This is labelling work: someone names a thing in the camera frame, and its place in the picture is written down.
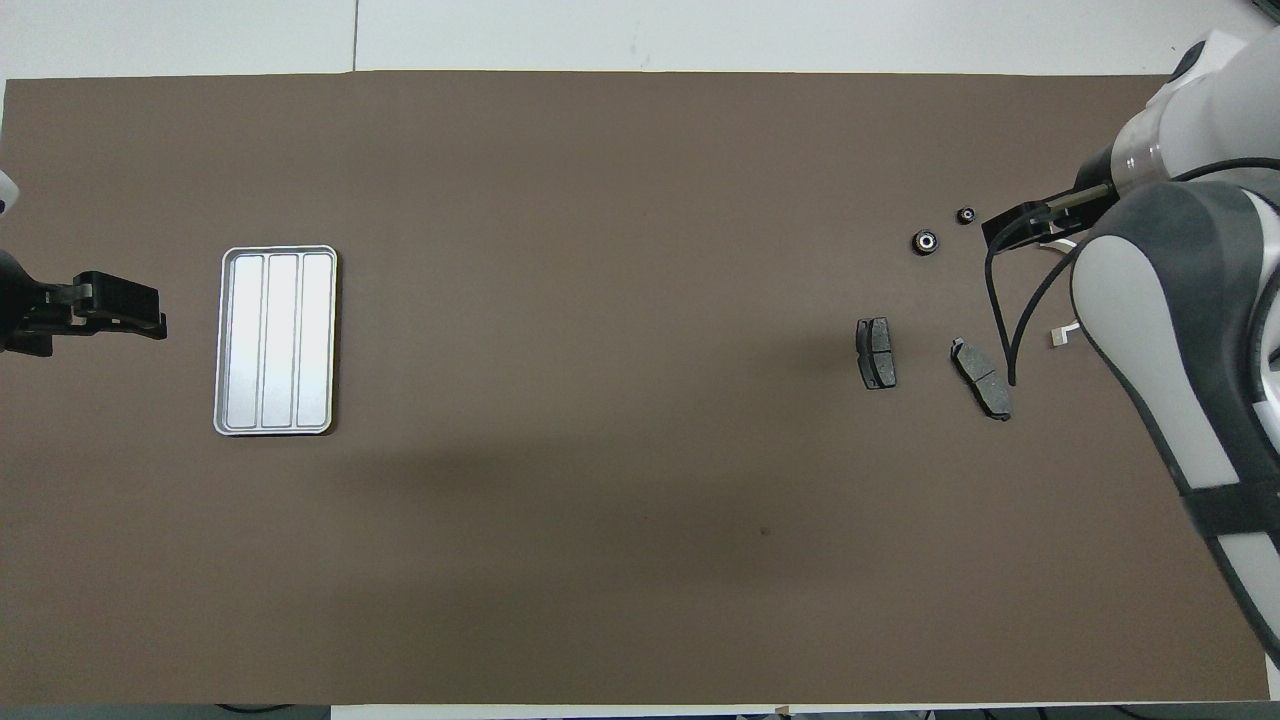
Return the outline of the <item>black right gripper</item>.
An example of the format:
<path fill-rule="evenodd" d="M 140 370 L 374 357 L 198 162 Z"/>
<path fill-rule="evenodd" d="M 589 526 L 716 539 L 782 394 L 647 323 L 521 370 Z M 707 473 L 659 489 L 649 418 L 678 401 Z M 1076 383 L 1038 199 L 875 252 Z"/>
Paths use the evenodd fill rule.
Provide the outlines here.
<path fill-rule="evenodd" d="M 1102 149 L 1084 161 L 1062 199 L 1098 190 L 1065 210 L 1048 202 L 1023 202 L 982 223 L 991 252 L 1009 252 L 1033 243 L 1051 243 L 1091 229 L 1117 202 L 1112 178 L 1112 149 Z"/>

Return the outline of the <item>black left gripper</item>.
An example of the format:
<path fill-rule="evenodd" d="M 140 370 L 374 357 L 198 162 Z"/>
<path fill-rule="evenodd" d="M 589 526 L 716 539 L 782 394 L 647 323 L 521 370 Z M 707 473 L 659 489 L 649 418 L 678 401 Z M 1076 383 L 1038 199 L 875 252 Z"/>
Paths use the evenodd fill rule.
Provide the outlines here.
<path fill-rule="evenodd" d="M 72 323 L 74 301 L 76 314 L 88 318 L 84 320 L 87 334 L 168 337 L 166 315 L 161 314 L 155 288 L 104 272 L 82 272 L 76 275 L 76 284 L 44 283 L 35 281 L 9 252 L 1 251 L 3 352 L 51 357 L 54 337 L 78 333 Z"/>

